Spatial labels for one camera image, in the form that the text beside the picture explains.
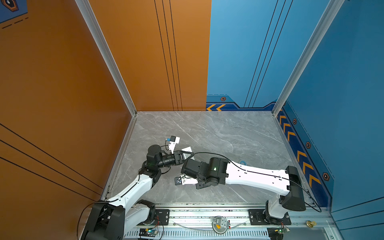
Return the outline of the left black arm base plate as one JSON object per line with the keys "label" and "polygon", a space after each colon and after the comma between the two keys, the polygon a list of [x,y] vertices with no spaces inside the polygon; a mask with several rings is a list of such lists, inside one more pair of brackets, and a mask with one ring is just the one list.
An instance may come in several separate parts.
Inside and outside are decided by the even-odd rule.
{"label": "left black arm base plate", "polygon": [[154,220],[151,225],[156,225],[158,221],[161,221],[164,226],[169,224],[170,210],[169,209],[155,209]]}

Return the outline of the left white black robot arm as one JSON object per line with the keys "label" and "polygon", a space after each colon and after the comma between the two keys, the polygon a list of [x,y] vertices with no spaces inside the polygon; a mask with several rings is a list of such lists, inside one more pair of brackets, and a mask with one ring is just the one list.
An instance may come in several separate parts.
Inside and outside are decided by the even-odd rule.
{"label": "left white black robot arm", "polygon": [[138,175],[120,193],[106,201],[92,204],[84,231],[79,240],[122,240],[140,223],[151,224],[155,219],[156,205],[142,200],[162,175],[162,168],[182,165],[193,154],[192,148],[172,150],[167,154],[159,145],[148,148],[147,160]]}

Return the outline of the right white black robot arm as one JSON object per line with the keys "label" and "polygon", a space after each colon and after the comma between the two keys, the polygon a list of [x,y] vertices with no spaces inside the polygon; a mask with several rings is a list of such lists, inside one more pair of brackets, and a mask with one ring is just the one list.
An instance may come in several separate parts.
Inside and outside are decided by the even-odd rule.
{"label": "right white black robot arm", "polygon": [[187,160],[175,185],[195,185],[203,189],[217,185],[244,185],[268,190],[276,195],[266,201],[264,211],[268,224],[280,224],[287,211],[306,210],[299,171],[288,166],[284,170],[266,170],[244,166],[225,158],[211,158],[208,163]]}

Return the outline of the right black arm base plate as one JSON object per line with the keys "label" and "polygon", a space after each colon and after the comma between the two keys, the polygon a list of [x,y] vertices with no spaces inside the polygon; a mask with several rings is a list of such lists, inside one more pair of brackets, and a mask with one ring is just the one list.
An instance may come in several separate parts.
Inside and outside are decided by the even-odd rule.
{"label": "right black arm base plate", "polygon": [[292,224],[289,213],[286,212],[282,219],[270,217],[266,209],[250,209],[248,210],[249,219],[252,226],[274,225],[289,226]]}

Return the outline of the white remote control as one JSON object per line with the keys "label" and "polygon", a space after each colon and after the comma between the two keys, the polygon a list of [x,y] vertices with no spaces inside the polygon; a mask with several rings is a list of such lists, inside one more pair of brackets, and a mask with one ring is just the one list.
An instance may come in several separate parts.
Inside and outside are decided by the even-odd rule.
{"label": "white remote control", "polygon": [[191,147],[184,148],[182,151],[193,152]]}

